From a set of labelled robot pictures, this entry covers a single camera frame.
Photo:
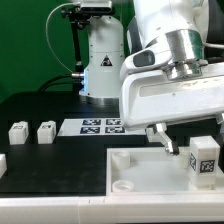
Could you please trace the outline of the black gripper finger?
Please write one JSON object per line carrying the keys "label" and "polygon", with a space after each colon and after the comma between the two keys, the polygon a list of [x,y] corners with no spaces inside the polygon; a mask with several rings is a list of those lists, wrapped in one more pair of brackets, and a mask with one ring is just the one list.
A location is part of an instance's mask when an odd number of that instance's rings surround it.
{"label": "black gripper finger", "polygon": [[159,138],[160,142],[165,147],[165,151],[172,156],[179,154],[179,148],[175,142],[166,134],[167,126],[165,123],[155,124],[153,127],[154,134]]}

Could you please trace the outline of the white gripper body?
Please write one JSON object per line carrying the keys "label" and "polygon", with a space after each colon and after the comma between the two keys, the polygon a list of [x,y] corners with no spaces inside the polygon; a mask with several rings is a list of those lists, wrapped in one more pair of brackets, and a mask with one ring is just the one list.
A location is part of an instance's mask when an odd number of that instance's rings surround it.
{"label": "white gripper body", "polygon": [[161,70],[128,76],[119,111],[127,130],[216,117],[224,112],[224,63],[202,67],[202,75],[170,81]]}

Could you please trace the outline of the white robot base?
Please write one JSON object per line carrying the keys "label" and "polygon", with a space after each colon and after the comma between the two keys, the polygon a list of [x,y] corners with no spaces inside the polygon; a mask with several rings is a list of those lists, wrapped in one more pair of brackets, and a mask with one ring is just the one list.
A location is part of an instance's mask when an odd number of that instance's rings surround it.
{"label": "white robot base", "polygon": [[84,69],[82,100],[117,104],[121,89],[120,69],[124,61],[123,26],[112,16],[91,18],[88,27],[89,63]]}

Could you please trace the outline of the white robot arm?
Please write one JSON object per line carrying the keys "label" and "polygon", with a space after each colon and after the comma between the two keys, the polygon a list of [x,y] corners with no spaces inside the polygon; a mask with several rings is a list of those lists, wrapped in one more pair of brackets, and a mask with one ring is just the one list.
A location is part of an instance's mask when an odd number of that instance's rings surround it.
{"label": "white robot arm", "polygon": [[141,49],[121,68],[119,111],[128,130],[153,131],[171,155],[173,124],[224,121],[224,62],[204,59],[208,0],[134,0]]}

